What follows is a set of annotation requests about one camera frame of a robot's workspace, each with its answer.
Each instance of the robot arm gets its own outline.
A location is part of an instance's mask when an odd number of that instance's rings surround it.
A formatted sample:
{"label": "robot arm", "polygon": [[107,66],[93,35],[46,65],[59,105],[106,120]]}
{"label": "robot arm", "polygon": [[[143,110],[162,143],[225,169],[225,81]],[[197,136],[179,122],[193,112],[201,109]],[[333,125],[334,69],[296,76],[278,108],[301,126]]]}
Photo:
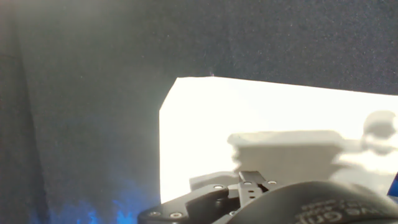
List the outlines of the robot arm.
{"label": "robot arm", "polygon": [[245,171],[236,185],[208,185],[138,216],[138,224],[163,223],[397,224],[398,205],[359,185],[315,181],[282,187]]}

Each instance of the white surface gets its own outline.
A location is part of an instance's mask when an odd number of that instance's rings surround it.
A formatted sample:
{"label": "white surface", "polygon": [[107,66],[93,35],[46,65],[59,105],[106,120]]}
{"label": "white surface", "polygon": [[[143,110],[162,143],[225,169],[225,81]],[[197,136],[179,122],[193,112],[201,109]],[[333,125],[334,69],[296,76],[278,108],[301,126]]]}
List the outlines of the white surface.
{"label": "white surface", "polygon": [[[398,111],[398,97],[230,78],[179,78],[160,110],[161,201],[189,193],[190,178],[237,168],[234,149],[227,143],[231,134],[335,130],[345,139],[359,139],[365,118],[376,110]],[[386,185],[393,178],[390,173],[398,170],[394,153],[348,153],[337,156],[335,162],[339,161],[355,161],[361,168],[339,170],[338,180],[372,169],[385,175]]]}

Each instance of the blue light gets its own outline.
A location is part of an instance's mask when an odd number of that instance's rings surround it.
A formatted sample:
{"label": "blue light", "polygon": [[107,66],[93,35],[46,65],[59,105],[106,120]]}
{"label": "blue light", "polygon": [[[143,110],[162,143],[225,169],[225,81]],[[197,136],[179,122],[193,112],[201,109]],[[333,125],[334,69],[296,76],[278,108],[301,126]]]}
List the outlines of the blue light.
{"label": "blue light", "polygon": [[[97,134],[102,143],[113,152],[126,152],[126,146],[117,144],[122,142],[117,135],[118,127],[115,126],[112,118],[107,116],[87,116],[82,118],[71,118],[58,124],[61,128],[68,126],[69,128],[81,128],[86,126],[97,130]],[[101,219],[95,205],[89,204],[87,201],[81,201],[77,205],[65,203],[61,210],[52,210],[49,203],[49,223],[50,224],[136,224],[139,212],[150,207],[156,206],[160,202],[159,195],[151,195],[146,192],[147,186],[140,183],[138,186],[132,181],[130,175],[126,175],[123,164],[129,162],[128,159],[121,157],[118,153],[115,156],[107,158],[109,164],[108,176],[109,183],[118,186],[118,192],[113,198],[112,208],[113,216],[107,217],[109,223],[105,223]],[[38,221],[37,217],[32,215],[29,224],[44,224]]]}
{"label": "blue light", "polygon": [[392,181],[390,190],[388,191],[388,195],[393,197],[398,197],[398,174],[395,179]]}

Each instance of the dark gray fabric backdrop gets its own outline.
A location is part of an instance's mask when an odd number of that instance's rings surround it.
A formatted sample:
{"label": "dark gray fabric backdrop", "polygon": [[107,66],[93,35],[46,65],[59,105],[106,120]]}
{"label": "dark gray fabric backdrop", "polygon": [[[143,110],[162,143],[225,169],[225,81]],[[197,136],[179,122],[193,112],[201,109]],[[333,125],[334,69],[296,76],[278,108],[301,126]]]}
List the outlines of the dark gray fabric backdrop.
{"label": "dark gray fabric backdrop", "polygon": [[22,59],[1,59],[0,202],[19,198],[3,213],[13,223],[45,211],[24,201],[43,200],[41,172],[52,223],[131,223],[158,203],[158,111],[176,77],[397,91],[393,0],[13,2],[15,37],[1,29],[0,43]]}

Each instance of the screw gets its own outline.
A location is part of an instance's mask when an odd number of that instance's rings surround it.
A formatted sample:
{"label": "screw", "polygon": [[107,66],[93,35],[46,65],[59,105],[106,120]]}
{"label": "screw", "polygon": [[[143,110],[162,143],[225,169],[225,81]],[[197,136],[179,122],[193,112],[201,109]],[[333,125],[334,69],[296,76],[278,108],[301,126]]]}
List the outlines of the screw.
{"label": "screw", "polygon": [[150,217],[158,217],[158,216],[161,215],[161,214],[160,214],[160,212],[150,212],[148,215],[149,215]]}
{"label": "screw", "polygon": [[170,217],[172,217],[172,218],[181,218],[182,217],[182,213],[174,212],[174,213],[170,214]]}

